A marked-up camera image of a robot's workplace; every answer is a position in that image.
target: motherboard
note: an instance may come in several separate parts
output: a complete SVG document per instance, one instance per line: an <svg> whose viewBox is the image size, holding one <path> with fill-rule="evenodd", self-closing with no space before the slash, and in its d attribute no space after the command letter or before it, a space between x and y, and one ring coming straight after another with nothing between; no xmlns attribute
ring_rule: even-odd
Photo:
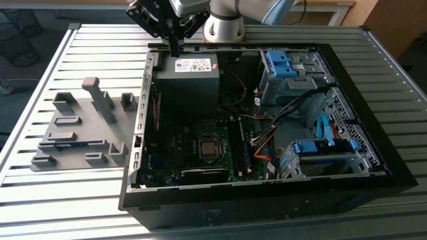
<svg viewBox="0 0 427 240"><path fill-rule="evenodd" d="M149 146L145 184L181 186L259 180L263 159L254 159L250 139L257 123L247 118L162 122Z"/></svg>

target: metal case frame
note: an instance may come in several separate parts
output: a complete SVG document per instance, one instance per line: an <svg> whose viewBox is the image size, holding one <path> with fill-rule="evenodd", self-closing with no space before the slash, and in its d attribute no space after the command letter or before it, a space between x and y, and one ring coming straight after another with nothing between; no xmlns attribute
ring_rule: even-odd
<svg viewBox="0 0 427 240"><path fill-rule="evenodd" d="M149 45L169 50L163 44ZM387 166L389 174L357 178L318 178L307 181L274 182L274 184L226 185L222 187L138 191L129 188L130 162L126 162L119 209L129 211L149 229L207 226L223 223L277 220L302 216L347 212L373 199L398 193L418 185L403 159L389 139L357 85L329 44L258 43L258 44L186 44L185 52L218 52L221 48L237 51L267 48L315 48L337 79L345 99L357 116L374 151ZM146 65L145 78L153 65ZM143 86L142 97L150 93Z"/></svg>

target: white sticker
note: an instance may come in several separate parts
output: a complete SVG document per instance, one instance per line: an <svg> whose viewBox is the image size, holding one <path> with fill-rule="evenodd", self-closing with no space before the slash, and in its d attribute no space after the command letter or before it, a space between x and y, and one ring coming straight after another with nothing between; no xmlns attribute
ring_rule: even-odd
<svg viewBox="0 0 427 240"><path fill-rule="evenodd" d="M254 98L254 101L255 101L255 105L257 105L257 106L261 106L261 105L262 105L262 100L261 100L259 97L255 97L255 98Z"/></svg>
<svg viewBox="0 0 427 240"><path fill-rule="evenodd" d="M273 174L275 174L277 168L275 168L275 166L273 165L271 162L269 162L267 168L269 168L270 172L271 172Z"/></svg>
<svg viewBox="0 0 427 240"><path fill-rule="evenodd" d="M294 69L305 69L305 66L303 66L303 64L295 64L295 65L293 65L293 68Z"/></svg>
<svg viewBox="0 0 427 240"><path fill-rule="evenodd" d="M177 59L175 60L175 72L187 73L187 72L211 72L211 59Z"/></svg>

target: wastebasket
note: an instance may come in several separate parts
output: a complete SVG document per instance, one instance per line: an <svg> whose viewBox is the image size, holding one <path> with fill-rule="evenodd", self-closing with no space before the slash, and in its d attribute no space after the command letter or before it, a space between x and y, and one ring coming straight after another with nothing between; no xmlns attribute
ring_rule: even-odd
<svg viewBox="0 0 427 240"><path fill-rule="evenodd" d="M39 60L39 55L23 33L19 24L0 23L0 55L10 61L14 67L27 67Z"/></svg>
<svg viewBox="0 0 427 240"><path fill-rule="evenodd" d="M2 9L11 23L22 26L23 33L35 37L43 32L38 17L31 9Z"/></svg>

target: wire bundle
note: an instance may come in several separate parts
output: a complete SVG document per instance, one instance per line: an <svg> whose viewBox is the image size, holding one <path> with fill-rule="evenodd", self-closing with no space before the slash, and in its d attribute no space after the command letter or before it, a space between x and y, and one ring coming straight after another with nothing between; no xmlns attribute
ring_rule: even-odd
<svg viewBox="0 0 427 240"><path fill-rule="evenodd" d="M283 118L299 109L299 105L306 98L311 97L314 94L327 92L330 90L330 88L331 88L330 86L325 86L325 87L319 87L318 89L314 89L314 90L305 92L282 108L282 110L279 111L278 115L274 117L274 119L270 123L269 130L262 135L259 135L257 138L254 138L251 140L251 144L254 145L254 144L258 144L267 137L266 140L263 141L263 143L261 144L261 147L258 148L255 154L254 154L255 158L261 158L261 156L258 154L261 153L262 148L265 147L265 145L269 143L273 136L275 135L275 131L282 123Z"/></svg>

